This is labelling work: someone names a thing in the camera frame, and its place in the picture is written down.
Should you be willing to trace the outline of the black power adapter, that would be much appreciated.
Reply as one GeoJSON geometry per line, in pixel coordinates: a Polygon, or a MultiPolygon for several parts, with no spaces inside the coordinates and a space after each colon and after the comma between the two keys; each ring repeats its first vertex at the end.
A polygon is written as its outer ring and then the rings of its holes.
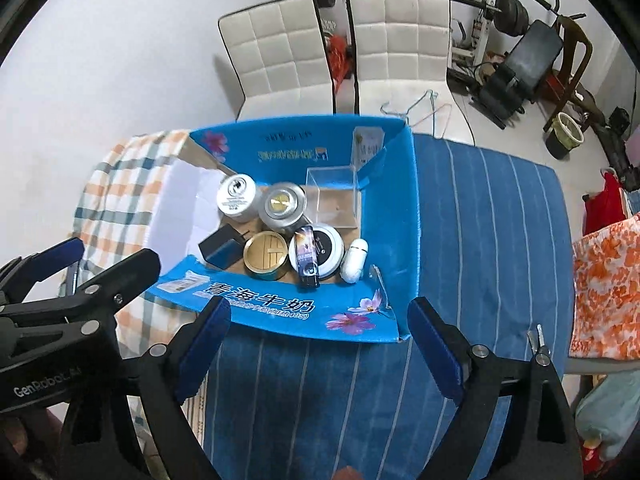
{"type": "Polygon", "coordinates": [[[238,262],[246,244],[245,236],[230,224],[223,224],[217,231],[198,244],[203,260],[219,270],[226,270],[238,262]]]}

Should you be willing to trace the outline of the white jar portrait lid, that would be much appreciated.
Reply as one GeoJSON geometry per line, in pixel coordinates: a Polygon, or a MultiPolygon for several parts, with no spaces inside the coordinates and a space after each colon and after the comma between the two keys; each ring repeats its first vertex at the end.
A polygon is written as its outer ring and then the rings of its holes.
{"type": "Polygon", "coordinates": [[[235,174],[219,185],[216,204],[226,217],[240,223],[258,217],[258,206],[262,190],[248,174],[235,174]]]}

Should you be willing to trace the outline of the gold round tin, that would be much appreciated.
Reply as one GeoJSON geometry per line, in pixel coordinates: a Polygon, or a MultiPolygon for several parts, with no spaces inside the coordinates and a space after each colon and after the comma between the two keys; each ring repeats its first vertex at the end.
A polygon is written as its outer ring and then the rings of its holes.
{"type": "Polygon", "coordinates": [[[288,270],[288,244],[282,235],[262,231],[252,236],[243,249],[247,273],[263,281],[277,281],[288,270]]]}

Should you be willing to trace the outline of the silver jar gold emblem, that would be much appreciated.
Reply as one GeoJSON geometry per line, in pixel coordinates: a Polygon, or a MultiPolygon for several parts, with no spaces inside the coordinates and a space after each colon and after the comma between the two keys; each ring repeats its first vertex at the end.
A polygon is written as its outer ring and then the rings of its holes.
{"type": "Polygon", "coordinates": [[[259,201],[259,219],[267,230],[292,235],[310,223],[306,216],[308,200],[297,184],[280,182],[262,191],[259,201]]]}

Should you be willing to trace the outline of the white jar black label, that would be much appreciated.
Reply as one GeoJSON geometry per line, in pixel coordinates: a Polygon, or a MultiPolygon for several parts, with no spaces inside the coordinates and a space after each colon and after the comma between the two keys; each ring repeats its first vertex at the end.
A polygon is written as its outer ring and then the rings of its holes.
{"type": "Polygon", "coordinates": [[[342,262],[344,242],[339,232],[327,224],[308,224],[314,230],[314,247],[317,253],[319,280],[335,273],[342,262]]]}

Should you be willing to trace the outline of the white earbuds case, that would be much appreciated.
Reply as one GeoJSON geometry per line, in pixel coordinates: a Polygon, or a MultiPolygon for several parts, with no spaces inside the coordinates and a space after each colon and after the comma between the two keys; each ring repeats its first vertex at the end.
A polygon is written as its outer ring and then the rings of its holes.
{"type": "Polygon", "coordinates": [[[348,284],[355,284],[361,278],[366,263],[369,245],[363,238],[356,238],[347,248],[341,264],[341,278],[348,284]]]}

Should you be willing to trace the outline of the plaid checked cloth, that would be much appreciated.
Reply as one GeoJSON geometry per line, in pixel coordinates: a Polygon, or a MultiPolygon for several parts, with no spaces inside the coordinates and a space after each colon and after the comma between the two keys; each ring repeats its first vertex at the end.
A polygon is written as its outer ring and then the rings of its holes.
{"type": "MultiPolygon", "coordinates": [[[[70,283],[85,283],[143,247],[160,192],[178,160],[215,167],[186,130],[172,130],[122,141],[94,168],[82,190],[72,229],[85,252],[77,270],[66,273],[63,292],[70,290],[70,283]]],[[[132,358],[152,344],[167,344],[195,318],[192,311],[142,295],[117,313],[120,354],[132,358]]]]}

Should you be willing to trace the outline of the blue cardboard box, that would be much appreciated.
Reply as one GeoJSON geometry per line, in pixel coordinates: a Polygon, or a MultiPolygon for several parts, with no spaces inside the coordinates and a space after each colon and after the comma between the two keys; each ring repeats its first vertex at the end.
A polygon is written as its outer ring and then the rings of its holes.
{"type": "Polygon", "coordinates": [[[151,294],[308,339],[408,337],[419,288],[412,133],[398,118],[294,116],[193,131],[213,169],[178,164],[152,226],[151,294]]]}

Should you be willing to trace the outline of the red cloth on floor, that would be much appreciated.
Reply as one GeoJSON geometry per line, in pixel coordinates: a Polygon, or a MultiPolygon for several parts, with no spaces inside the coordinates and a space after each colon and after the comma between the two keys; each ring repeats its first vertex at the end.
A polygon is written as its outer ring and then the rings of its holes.
{"type": "Polygon", "coordinates": [[[601,176],[604,180],[603,188],[597,193],[587,193],[582,196],[585,206],[584,225],[582,234],[588,235],[600,229],[612,226],[627,218],[624,203],[623,188],[612,168],[603,168],[601,176]]]}

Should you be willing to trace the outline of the clear acrylic box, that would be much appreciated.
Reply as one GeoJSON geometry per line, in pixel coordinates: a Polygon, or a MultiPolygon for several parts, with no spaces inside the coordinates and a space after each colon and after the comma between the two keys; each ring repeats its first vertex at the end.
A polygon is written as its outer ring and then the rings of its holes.
{"type": "Polygon", "coordinates": [[[360,195],[356,168],[349,166],[308,168],[304,191],[306,216],[338,230],[360,227],[360,195]]]}

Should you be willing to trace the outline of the green waste bin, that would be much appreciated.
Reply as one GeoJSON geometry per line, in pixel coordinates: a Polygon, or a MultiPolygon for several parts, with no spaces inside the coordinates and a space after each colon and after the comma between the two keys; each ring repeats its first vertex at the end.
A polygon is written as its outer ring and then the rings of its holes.
{"type": "Polygon", "coordinates": [[[585,141],[582,129],[569,114],[559,112],[551,121],[544,145],[555,159],[567,158],[575,148],[585,141]]]}

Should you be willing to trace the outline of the white padded chair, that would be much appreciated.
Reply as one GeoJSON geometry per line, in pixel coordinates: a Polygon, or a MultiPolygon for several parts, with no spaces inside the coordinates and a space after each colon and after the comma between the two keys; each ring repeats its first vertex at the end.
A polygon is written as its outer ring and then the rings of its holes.
{"type": "Polygon", "coordinates": [[[335,112],[320,15],[314,0],[273,0],[218,20],[243,93],[239,120],[335,112]]]}
{"type": "Polygon", "coordinates": [[[347,0],[355,66],[355,112],[384,116],[395,96],[433,89],[452,105],[443,139],[475,143],[447,82],[451,64],[449,0],[347,0]]]}

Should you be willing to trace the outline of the red bag between chairs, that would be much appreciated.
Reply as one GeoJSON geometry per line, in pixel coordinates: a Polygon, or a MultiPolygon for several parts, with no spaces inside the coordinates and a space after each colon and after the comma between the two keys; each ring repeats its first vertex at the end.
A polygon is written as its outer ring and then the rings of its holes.
{"type": "Polygon", "coordinates": [[[329,66],[334,81],[334,92],[352,74],[352,54],[345,37],[332,35],[328,42],[329,66]]]}

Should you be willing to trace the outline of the black weight bench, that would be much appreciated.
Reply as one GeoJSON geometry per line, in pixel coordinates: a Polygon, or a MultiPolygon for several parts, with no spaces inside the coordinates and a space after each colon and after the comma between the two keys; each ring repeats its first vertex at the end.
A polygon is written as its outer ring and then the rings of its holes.
{"type": "Polygon", "coordinates": [[[533,101],[541,81],[560,54],[563,41],[550,25],[533,21],[525,35],[495,71],[481,84],[475,77],[448,68],[447,81],[464,87],[472,104],[500,129],[514,113],[524,113],[523,103],[533,101]]]}

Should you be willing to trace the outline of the right white padded chair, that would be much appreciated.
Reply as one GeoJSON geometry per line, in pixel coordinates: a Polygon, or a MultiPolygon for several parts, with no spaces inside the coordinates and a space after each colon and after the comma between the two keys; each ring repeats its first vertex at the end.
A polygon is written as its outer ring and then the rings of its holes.
{"type": "Polygon", "coordinates": [[[395,96],[433,89],[452,105],[443,139],[475,143],[447,82],[451,64],[449,0],[347,0],[355,66],[355,112],[384,116],[395,96]]]}

